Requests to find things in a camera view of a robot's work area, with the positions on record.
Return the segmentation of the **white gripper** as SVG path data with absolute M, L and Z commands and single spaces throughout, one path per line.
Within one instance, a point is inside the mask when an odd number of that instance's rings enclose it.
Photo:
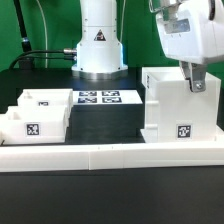
M 222 0 L 149 0 L 163 52 L 180 61 L 192 92 L 206 90 L 205 65 L 224 61 Z

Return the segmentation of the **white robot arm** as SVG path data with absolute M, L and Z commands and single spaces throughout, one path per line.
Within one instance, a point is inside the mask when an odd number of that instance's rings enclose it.
M 125 70 L 116 0 L 80 0 L 80 5 L 82 38 L 72 69 L 91 79 Z M 149 9 L 165 56 L 179 62 L 193 92 L 204 91 L 206 66 L 224 61 L 224 2 L 156 0 L 149 2 Z

